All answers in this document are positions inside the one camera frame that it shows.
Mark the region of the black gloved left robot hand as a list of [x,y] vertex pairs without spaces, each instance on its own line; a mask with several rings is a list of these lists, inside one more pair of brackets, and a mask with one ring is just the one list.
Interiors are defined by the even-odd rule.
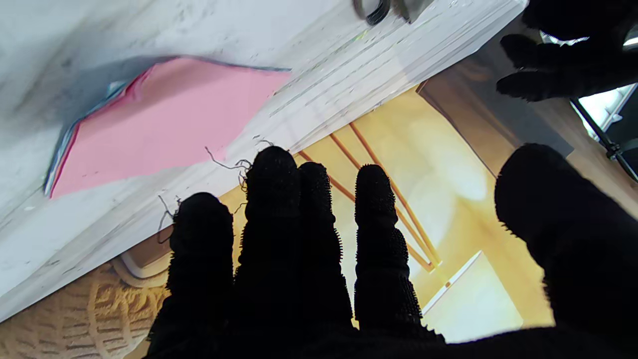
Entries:
[[497,82],[502,95],[581,98],[637,82],[637,50],[624,49],[637,24],[635,0],[531,0],[521,20],[562,44],[504,36],[500,45],[518,72]]

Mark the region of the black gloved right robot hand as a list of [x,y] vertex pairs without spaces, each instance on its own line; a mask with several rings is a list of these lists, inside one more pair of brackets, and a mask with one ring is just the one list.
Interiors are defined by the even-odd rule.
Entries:
[[357,280],[349,300],[324,166],[278,146],[247,172],[233,217],[207,192],[173,216],[173,257],[149,359],[635,359],[637,220],[546,145],[515,150],[496,178],[498,220],[544,270],[555,325],[460,344],[421,325],[396,199],[379,165],[355,185]]

